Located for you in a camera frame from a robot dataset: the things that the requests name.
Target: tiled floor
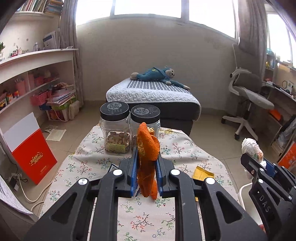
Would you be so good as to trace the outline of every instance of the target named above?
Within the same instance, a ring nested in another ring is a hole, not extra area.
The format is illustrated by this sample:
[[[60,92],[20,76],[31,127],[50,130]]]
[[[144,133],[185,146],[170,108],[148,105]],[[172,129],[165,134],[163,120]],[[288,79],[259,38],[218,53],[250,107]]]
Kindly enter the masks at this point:
[[[83,138],[88,134],[93,126],[99,122],[99,106],[86,106],[81,109],[80,113],[74,120],[67,123],[59,121],[47,121],[42,125],[44,128],[48,125],[58,126],[59,129],[66,129],[61,141],[47,141],[51,151],[56,157],[58,163],[50,170],[50,172],[45,176],[45,178],[38,184],[34,185],[30,180],[27,183],[22,183],[26,195],[30,199],[36,199],[37,195],[53,180],[55,177],[59,166],[67,155],[75,152],[76,148],[83,140]],[[241,133],[241,138],[239,141],[234,139],[234,132],[237,130],[238,125],[236,123],[226,124],[221,123],[221,116],[216,115],[201,115],[198,121],[194,122],[190,137],[195,142],[197,146],[221,160],[226,166],[229,175],[234,183],[234,187],[238,192],[238,189],[250,180],[247,179],[244,174],[244,168],[240,164],[241,153],[241,143],[243,138],[251,137],[247,131]],[[267,148],[264,143],[263,138],[259,140],[259,145],[264,152],[264,156],[275,161],[271,148]],[[45,197],[45,191],[38,201],[42,201]],[[33,206],[32,203],[28,202],[22,190],[19,189],[16,193],[18,198],[23,202],[27,208]],[[41,212],[41,205],[34,208],[34,213],[39,215]]]

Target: office chair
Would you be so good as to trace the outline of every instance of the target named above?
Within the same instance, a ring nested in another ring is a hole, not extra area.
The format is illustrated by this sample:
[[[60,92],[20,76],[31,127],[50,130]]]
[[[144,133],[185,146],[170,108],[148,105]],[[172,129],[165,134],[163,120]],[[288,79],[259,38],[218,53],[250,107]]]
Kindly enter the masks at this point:
[[[225,120],[240,123],[239,128],[234,134],[234,138],[238,140],[240,131],[245,127],[257,141],[258,136],[248,122],[251,105],[254,103],[267,110],[272,110],[274,105],[258,94],[262,87],[262,80],[259,77],[261,74],[259,62],[256,61],[257,58],[240,49],[237,44],[233,44],[232,46],[237,67],[235,71],[230,74],[231,81],[228,89],[231,93],[245,97],[249,102],[249,106],[243,117],[230,117],[225,115],[222,117],[221,123],[224,124]]]

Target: chair backrest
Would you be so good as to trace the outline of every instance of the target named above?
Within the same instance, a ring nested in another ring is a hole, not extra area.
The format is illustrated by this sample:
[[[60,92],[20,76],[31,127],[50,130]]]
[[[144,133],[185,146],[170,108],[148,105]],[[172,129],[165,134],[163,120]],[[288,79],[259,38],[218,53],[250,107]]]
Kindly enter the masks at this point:
[[[237,44],[233,44],[233,51],[237,68],[247,69],[252,72],[251,74],[239,74],[233,85],[245,87],[253,92],[259,92],[262,80],[259,77],[261,74],[258,58],[251,53],[245,52]]]

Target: silver screw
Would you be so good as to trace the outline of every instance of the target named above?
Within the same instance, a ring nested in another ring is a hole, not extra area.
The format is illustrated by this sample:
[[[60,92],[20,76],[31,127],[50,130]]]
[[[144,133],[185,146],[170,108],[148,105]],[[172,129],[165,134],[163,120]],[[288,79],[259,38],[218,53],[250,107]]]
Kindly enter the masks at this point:
[[[86,178],[79,179],[78,180],[78,184],[79,185],[85,185],[85,184],[87,184],[87,179]]]
[[[122,174],[122,170],[120,170],[120,169],[116,169],[113,171],[113,175],[115,175],[115,176],[119,176],[121,174]]]
[[[170,171],[170,173],[174,176],[178,176],[180,174],[180,171],[178,169],[173,169]]]
[[[210,185],[215,183],[215,179],[212,177],[208,177],[205,181],[207,182],[207,184],[210,184]]]

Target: power adapter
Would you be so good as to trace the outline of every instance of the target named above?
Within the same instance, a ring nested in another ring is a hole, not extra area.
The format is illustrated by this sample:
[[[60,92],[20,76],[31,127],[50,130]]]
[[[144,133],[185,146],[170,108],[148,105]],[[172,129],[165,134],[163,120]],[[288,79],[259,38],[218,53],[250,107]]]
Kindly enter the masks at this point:
[[[11,176],[9,179],[8,179],[8,182],[9,182],[9,184],[12,186],[12,188],[14,189],[14,190],[18,190],[18,188],[19,188],[19,186],[17,185],[17,179],[16,179],[16,177],[14,177],[14,176]]]

